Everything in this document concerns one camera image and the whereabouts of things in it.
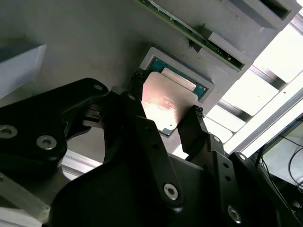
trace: circuit board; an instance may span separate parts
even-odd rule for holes
[[[174,15],[170,14],[167,10],[163,9],[161,6],[157,5],[155,2],[150,0],[135,0],[141,3],[145,8],[147,8],[154,15],[164,20],[166,23],[177,29],[179,32],[184,34],[190,40],[206,49],[210,53],[214,54],[220,60],[230,65],[237,71],[241,71],[245,64],[238,61],[236,58],[228,54],[225,50],[221,49],[219,46],[208,41],[200,33],[192,29],[190,26],[185,24],[180,19],[176,18]]]

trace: bright light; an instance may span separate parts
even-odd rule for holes
[[[218,123],[214,122],[213,120],[209,118],[204,118],[204,123],[207,128],[207,130],[217,136],[222,143],[225,143],[232,137],[232,132],[226,129],[225,127],[219,125]]]
[[[281,106],[291,99],[303,85],[303,73],[279,92],[262,110],[244,125],[225,145],[226,152],[233,151],[244,139],[254,132],[262,123],[273,115]]]
[[[275,122],[262,135],[248,145],[242,152],[249,157],[255,153],[260,147],[266,144],[269,140],[274,138],[279,132],[297,118],[303,111],[303,100],[295,105],[291,110],[284,114],[277,122]]]
[[[297,0],[297,2],[298,2],[301,6],[303,6],[303,0]],[[299,13],[300,13],[301,15],[303,15],[303,9],[301,9]]]
[[[188,154],[183,152],[181,144],[175,149],[175,151],[172,154],[180,157],[181,159],[185,159],[188,157]]]
[[[217,105],[211,109],[207,114],[207,117],[233,132],[237,132],[243,127],[243,125],[245,125],[244,121]]]
[[[269,69],[289,83],[303,69],[303,36],[290,25],[280,32],[255,60],[258,69]]]
[[[222,97],[225,102],[254,116],[278,90],[248,70]]]

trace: screw head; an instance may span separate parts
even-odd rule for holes
[[[43,150],[51,150],[57,146],[57,141],[52,136],[44,135],[37,138],[36,144]]]
[[[128,97],[129,97],[130,99],[132,99],[132,100],[136,100],[136,98],[133,97],[132,95],[128,95]]]
[[[228,205],[227,212],[229,216],[232,218],[232,220],[234,220],[237,224],[241,224],[240,214],[237,212],[237,210],[234,207]]]
[[[97,89],[97,90],[99,90],[99,91],[102,91],[102,89],[103,89],[103,88],[102,88],[100,85],[98,85],[98,84],[95,84],[94,87],[95,87],[95,89]]]
[[[164,192],[171,200],[176,200],[178,198],[178,191],[176,187],[170,183],[166,183],[164,185]]]
[[[214,140],[217,141],[218,143],[220,142],[220,139],[216,136],[213,136]]]
[[[18,130],[8,124],[0,125],[0,138],[1,139],[11,139],[15,136],[17,136]]]

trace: metal plate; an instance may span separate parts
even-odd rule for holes
[[[152,72],[143,86],[146,116],[155,121],[160,131],[174,130],[197,100],[197,95],[158,72]]]

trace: black cable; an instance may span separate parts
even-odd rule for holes
[[[268,166],[266,165],[266,163],[265,163],[265,161],[264,161],[264,159],[263,159],[263,150],[260,149],[259,151],[262,153],[262,154],[261,154],[262,164],[263,164],[263,167],[265,166],[265,169],[266,169],[266,171],[267,171],[268,178],[269,178],[269,180],[270,180],[270,182],[271,182],[271,185],[274,187],[274,189],[276,190],[276,192],[277,192],[278,195],[280,196],[280,199],[285,203],[285,205],[287,206],[287,208],[288,208],[289,210],[292,210],[292,209],[290,208],[290,206],[288,205],[287,201],[284,199],[284,197],[283,197],[283,195],[281,194],[281,192],[279,191],[279,189],[277,188],[277,186],[276,186],[276,184],[274,183],[274,181],[271,179],[271,176],[270,176],[270,172],[269,172]]]
[[[297,146],[299,146],[299,147],[302,147],[303,148],[303,145],[300,145],[300,144],[298,144],[298,143],[296,143],[296,142],[293,142],[292,140],[290,140],[290,139],[288,139],[288,138],[286,138],[286,137],[284,137],[284,136],[281,136],[281,135],[279,135],[280,137],[282,137],[283,139],[286,139],[286,140],[288,140],[288,141],[290,141],[290,142],[292,142],[293,144],[295,144],[295,145],[297,145]]]
[[[299,182],[297,182],[297,181],[294,179],[294,177],[293,177],[293,175],[292,175],[292,172],[291,172],[291,170],[290,170],[290,167],[291,167],[293,158],[294,158],[295,155],[298,154],[302,149],[303,149],[303,147],[300,148],[300,149],[298,149],[297,151],[295,151],[295,152],[293,153],[293,155],[291,156],[289,162],[288,162],[288,173],[289,173],[290,177],[292,178],[292,180],[297,184],[297,188],[298,188],[298,191],[299,191],[300,193],[303,193],[303,192],[300,190],[300,185],[303,184],[303,181],[299,183]]]
[[[257,156],[256,162],[255,162],[255,168],[256,168],[256,169],[257,169],[257,167],[258,167],[258,165],[259,165],[259,163],[260,163],[261,158],[263,157],[263,150],[264,150],[264,148],[265,148],[265,145],[266,145],[266,144],[264,144],[264,145],[259,149],[259,151],[258,151],[258,156]]]
[[[265,168],[266,168],[266,171],[267,171],[267,174],[268,174],[269,180],[270,180],[270,182],[272,183],[272,185],[274,186],[274,185],[275,185],[275,183],[274,183],[274,182],[273,182],[273,180],[271,179],[271,176],[270,176],[270,173],[269,173],[268,167],[267,167],[267,165],[266,165],[266,163],[265,163],[265,161],[264,161],[264,159],[263,159],[263,154],[262,154],[262,156],[261,156],[261,159],[262,159],[262,163],[264,164],[264,166],[265,166]]]

